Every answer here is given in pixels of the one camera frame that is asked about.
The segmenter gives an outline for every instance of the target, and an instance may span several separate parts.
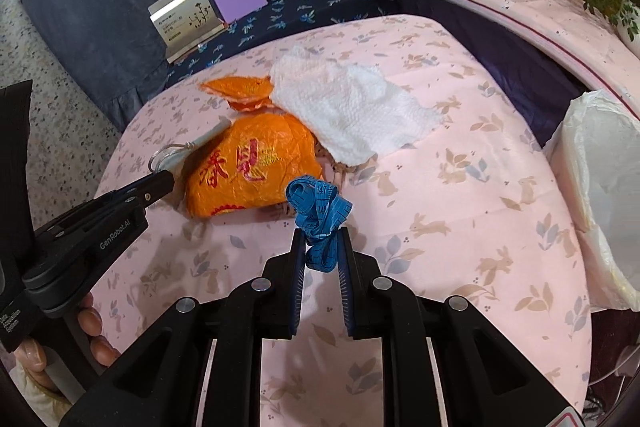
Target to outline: bed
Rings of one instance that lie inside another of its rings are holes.
[[[198,83],[267,74],[302,45],[325,58],[377,65],[434,107],[426,139],[348,176],[357,250],[418,295],[467,297],[578,410],[589,380],[590,305],[566,205],[524,118],[474,56],[433,20],[385,16],[308,31],[207,68],[148,102],[124,132],[99,192],[146,173],[164,144],[186,142],[237,114]],[[164,202],[149,229],[94,288],[104,332],[125,349],[176,299],[221,298],[287,251],[293,219],[275,208],[189,220]],[[268,425],[382,424],[380,344],[353,342],[338,276],[308,272],[300,329],[266,342],[261,420]]]

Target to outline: dark purple fabric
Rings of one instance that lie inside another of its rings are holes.
[[[397,0],[401,13],[442,24],[491,73],[541,146],[587,89],[539,49],[498,23],[443,0]]]

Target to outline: navy blue sheet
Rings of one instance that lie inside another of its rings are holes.
[[[532,44],[498,23],[443,0],[397,0],[401,13],[434,19],[491,73],[541,146],[569,103],[587,89]]]
[[[396,0],[278,0],[243,17],[170,68],[173,86],[221,60],[313,28],[398,13]]]

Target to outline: screw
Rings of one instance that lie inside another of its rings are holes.
[[[196,301],[194,301],[190,297],[182,298],[175,303],[175,309],[177,309],[180,313],[189,313],[195,307]]]
[[[469,303],[464,297],[454,295],[449,299],[449,306],[457,312],[463,312],[469,307]]]
[[[389,277],[376,277],[373,279],[373,288],[378,290],[388,290],[393,286],[393,282]]]
[[[254,279],[252,281],[251,288],[257,292],[264,292],[271,288],[271,281],[269,279],[265,279],[265,277],[258,277],[258,279]]]

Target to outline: white string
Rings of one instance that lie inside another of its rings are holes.
[[[619,370],[623,365],[625,365],[625,363],[627,363],[629,360],[631,360],[631,357],[634,356],[638,350],[640,349],[640,344],[638,344],[636,346],[636,349],[634,349],[631,354],[629,354],[628,357],[626,357],[625,360],[623,360],[622,362],[620,362],[616,367],[614,367],[611,371],[609,371],[606,375],[604,375],[604,377],[600,377],[598,378],[598,380],[589,382],[589,385],[595,385],[597,383],[600,383],[603,380],[606,380],[607,378],[609,378],[611,375],[613,375],[617,370]]]
[[[616,399],[613,402],[613,405],[618,403],[618,400],[620,399],[620,395],[622,394],[622,388],[625,386],[625,380],[626,377],[622,377],[622,382],[620,382],[620,388],[618,389],[618,394],[616,395]]]

